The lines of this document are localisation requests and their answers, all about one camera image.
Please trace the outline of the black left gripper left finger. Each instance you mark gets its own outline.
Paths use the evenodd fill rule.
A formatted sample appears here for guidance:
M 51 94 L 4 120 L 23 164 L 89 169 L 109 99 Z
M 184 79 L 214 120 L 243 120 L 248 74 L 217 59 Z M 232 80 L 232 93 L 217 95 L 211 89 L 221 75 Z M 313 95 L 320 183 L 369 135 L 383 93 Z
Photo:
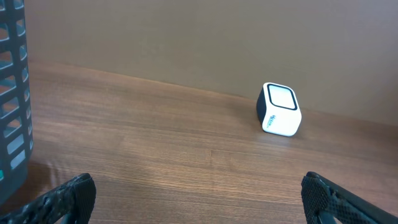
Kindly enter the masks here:
M 1 223 L 52 224 L 61 220 L 62 223 L 88 224 L 95 199 L 95 182 L 89 173 L 83 173 L 1 216 Z

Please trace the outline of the white barcode scanner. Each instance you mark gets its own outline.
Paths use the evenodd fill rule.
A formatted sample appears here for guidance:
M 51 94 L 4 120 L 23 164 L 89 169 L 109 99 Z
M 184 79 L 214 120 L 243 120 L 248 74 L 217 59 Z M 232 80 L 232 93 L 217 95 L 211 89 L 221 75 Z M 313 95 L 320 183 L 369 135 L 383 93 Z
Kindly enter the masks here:
M 256 112 L 264 132 L 293 136 L 302 114 L 293 89 L 272 82 L 264 83 L 257 99 Z

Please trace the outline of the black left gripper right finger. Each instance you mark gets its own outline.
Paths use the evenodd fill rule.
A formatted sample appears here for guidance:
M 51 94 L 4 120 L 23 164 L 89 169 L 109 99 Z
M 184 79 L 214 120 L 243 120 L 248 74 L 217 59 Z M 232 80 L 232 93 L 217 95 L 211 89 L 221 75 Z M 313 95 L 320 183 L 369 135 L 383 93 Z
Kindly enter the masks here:
M 352 194 L 316 172 L 307 172 L 301 186 L 307 223 L 397 223 L 396 216 Z

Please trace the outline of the grey plastic shopping basket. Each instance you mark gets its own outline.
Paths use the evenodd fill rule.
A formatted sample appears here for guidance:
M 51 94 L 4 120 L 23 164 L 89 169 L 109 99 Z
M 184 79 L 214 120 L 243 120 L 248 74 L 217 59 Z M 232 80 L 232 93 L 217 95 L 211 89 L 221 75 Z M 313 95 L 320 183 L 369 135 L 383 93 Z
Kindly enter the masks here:
M 33 151 L 25 2 L 1 0 L 1 203 L 27 177 Z

